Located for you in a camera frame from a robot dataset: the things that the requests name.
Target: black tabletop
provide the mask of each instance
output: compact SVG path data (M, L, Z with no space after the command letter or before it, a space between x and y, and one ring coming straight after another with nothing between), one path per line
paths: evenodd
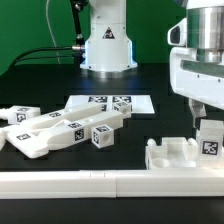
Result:
M159 144L162 137L194 137L188 100L173 93L168 64L141 64L118 79L91 78L75 65L20 65L0 77L0 108L38 106L48 113L63 109L70 95L150 95L155 114L133 114L115 131L115 144L105 149L86 141L33 160L6 143L0 152L0 171L145 169L149 138ZM206 108L210 119L224 120L221 110ZM0 121L0 127L6 125ZM222 197L1 200L0 207L0 214L5 214L0 215L1 223L224 221ZM15 215L10 216L13 207Z

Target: wire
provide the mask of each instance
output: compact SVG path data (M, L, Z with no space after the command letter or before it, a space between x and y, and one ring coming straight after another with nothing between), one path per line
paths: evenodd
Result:
M50 18L49 18L49 6L50 6L50 2L51 2L51 0L47 0L47 2L46 2L46 20L47 20L48 29L49 29L49 32L50 32L51 39L53 41L54 47L57 47L57 42L56 42L54 33L52 31L52 27L51 27L51 23L50 23ZM59 57L58 57L58 64L61 64L61 60L60 60Z
M22 58L18 60L16 63L19 63L21 61L27 61L27 60L38 60L38 59L53 59L53 58L72 58L73 55L57 55L57 56L44 56L44 57L31 57L31 58Z
M35 53L35 52L42 52L42 51L68 51L68 50L72 50L72 47L45 47L45 48L36 48L33 50L29 50L26 51L22 54L20 54L19 56L17 56L13 62L10 64L9 69L13 68L17 62L21 61L23 59L23 57Z

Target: green wall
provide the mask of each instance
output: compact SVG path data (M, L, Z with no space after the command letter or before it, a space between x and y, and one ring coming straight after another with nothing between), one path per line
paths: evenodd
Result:
M45 16L46 1L0 1L0 74L22 52L53 46ZM184 16L185 10L173 0L127 0L127 34L134 42L135 60L138 63L168 62L167 30ZM75 31L70 1L51 0L50 20L58 46L71 46ZM89 8L81 13L81 23L87 38ZM57 63L57 60L35 63ZM62 63L72 63L72 60L63 59Z

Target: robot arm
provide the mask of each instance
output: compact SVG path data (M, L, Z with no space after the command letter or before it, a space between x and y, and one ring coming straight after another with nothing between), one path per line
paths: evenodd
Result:
M170 53L173 91L190 99L193 116L205 115L193 106L204 108L203 103L224 110L224 1L175 2L186 7L187 17L168 32L169 44L176 46Z

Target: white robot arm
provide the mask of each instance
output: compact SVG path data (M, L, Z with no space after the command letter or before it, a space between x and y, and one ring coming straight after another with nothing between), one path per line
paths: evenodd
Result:
M202 103L224 109L224 1L176 2L187 17L168 32L169 44L178 46L170 53L171 85L191 99L193 115L203 117Z
M126 0L89 0L91 35L85 44L83 71L100 78L119 77L137 67L126 35Z

